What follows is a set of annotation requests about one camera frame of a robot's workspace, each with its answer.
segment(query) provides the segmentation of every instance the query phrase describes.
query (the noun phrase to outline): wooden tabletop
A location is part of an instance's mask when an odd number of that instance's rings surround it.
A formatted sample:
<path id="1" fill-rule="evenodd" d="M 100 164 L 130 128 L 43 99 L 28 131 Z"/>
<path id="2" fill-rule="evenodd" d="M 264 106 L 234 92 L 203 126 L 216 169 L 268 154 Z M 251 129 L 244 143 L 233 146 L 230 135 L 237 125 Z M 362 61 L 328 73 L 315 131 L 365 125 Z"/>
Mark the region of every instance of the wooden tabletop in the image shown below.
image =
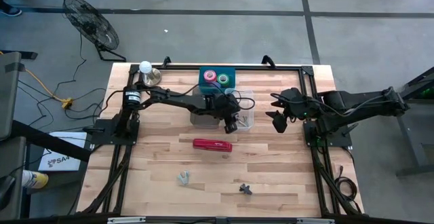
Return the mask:
<path id="1" fill-rule="evenodd" d="M 113 65 L 106 98 L 126 85 L 130 65 Z M 335 90 L 331 67 L 313 68 L 318 92 Z M 176 92 L 187 91 L 198 82 L 198 71 L 161 74 L 159 86 Z M 278 134 L 272 119 L 265 115 L 276 110 L 270 105 L 275 100 L 270 93 L 292 87 L 300 89 L 297 72 L 237 71 L 237 89 L 253 91 L 256 101 L 254 126 L 247 132 L 225 134 L 222 124 L 219 129 L 196 129 L 190 123 L 190 112 L 169 105 L 156 104 L 140 111 L 139 137 L 132 151 L 122 215 L 319 217 L 312 157 L 304 142 L 302 122 L 288 122 L 285 133 Z M 112 118 L 120 106 L 121 94 L 116 94 L 101 117 Z M 228 141 L 233 151 L 194 149 L 194 138 Z M 113 146 L 107 145 L 91 155 L 77 210 L 88 207 L 107 182 L 112 154 Z M 343 175 L 357 184 L 349 154 L 331 148 L 330 157 L 335 176 L 344 166 Z M 190 172 L 186 186 L 177 179 L 184 170 Z M 242 183 L 250 185 L 253 195 L 239 192 Z M 114 189 L 112 207 L 117 185 Z M 327 187 L 325 196 L 331 210 Z M 362 207 L 360 194 L 356 202 Z"/>

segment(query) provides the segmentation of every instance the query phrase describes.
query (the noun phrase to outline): electric fan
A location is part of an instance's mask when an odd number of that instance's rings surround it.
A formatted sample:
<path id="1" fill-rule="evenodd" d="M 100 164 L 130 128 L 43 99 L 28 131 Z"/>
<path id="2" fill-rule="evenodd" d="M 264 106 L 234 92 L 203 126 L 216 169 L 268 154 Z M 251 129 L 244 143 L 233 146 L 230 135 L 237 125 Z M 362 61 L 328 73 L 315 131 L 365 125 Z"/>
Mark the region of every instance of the electric fan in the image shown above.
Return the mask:
<path id="1" fill-rule="evenodd" d="M 68 20 L 79 32 L 92 42 L 101 60 L 126 62 L 126 58 L 112 50 L 119 45 L 119 38 L 111 24 L 98 10 L 84 0 L 63 0 L 63 10 Z M 120 59 L 107 59 L 101 52 L 108 52 Z"/>

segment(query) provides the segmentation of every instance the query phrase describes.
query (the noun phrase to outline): white ball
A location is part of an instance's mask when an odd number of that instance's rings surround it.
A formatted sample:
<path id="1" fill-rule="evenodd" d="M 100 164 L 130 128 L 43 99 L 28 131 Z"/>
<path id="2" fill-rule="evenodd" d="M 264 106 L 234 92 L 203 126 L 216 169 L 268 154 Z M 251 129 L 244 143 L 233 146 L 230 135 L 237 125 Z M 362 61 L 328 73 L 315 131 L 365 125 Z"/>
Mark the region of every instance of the white ball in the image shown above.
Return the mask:
<path id="1" fill-rule="evenodd" d="M 138 66 L 141 73 L 149 74 L 152 71 L 152 65 L 148 61 L 142 61 Z"/>

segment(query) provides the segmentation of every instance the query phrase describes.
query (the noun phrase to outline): red stapler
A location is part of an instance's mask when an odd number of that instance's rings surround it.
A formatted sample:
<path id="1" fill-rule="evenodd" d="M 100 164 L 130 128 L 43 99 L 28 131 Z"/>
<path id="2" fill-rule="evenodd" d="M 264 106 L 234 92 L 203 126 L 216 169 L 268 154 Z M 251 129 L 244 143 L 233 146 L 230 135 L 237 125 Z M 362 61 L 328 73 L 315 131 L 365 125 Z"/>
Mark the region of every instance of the red stapler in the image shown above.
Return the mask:
<path id="1" fill-rule="evenodd" d="M 209 139 L 194 139 L 193 148 L 211 151 L 232 152 L 231 143 Z"/>

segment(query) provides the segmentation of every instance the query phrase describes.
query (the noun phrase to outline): shoe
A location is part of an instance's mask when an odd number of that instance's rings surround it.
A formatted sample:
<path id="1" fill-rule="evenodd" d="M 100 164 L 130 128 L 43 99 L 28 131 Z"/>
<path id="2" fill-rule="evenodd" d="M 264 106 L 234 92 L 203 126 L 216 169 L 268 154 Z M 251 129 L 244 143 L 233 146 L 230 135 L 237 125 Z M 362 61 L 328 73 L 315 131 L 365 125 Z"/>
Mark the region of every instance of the shoe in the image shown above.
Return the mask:
<path id="1" fill-rule="evenodd" d="M 5 14 L 5 15 L 10 16 L 10 17 L 15 17 L 15 16 L 19 16 L 20 14 L 22 14 L 22 10 L 20 10 L 16 7 L 12 7 L 7 3 L 2 3 L 2 4 L 0 4 L 0 13 Z"/>

